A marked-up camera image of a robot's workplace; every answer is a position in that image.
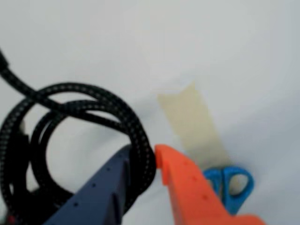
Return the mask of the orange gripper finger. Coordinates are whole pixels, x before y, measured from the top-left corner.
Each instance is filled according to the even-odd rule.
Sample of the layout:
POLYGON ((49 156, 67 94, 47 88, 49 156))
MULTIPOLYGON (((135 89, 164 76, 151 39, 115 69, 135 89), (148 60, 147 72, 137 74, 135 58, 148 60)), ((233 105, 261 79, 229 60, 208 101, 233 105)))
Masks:
POLYGON ((177 225, 263 225, 255 215, 237 212, 254 188, 252 175, 238 166, 212 168, 202 172, 183 153, 158 144, 155 146, 157 168, 161 170, 162 183, 168 187, 174 222, 177 225), (234 176, 247 178, 243 190, 230 193, 234 176))

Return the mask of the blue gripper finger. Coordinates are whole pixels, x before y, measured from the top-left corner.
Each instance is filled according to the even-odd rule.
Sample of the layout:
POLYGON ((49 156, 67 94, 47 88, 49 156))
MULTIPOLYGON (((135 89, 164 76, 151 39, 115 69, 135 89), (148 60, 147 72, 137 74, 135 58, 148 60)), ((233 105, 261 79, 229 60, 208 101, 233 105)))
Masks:
POLYGON ((130 150, 115 153, 46 225, 120 225, 131 185, 130 150))

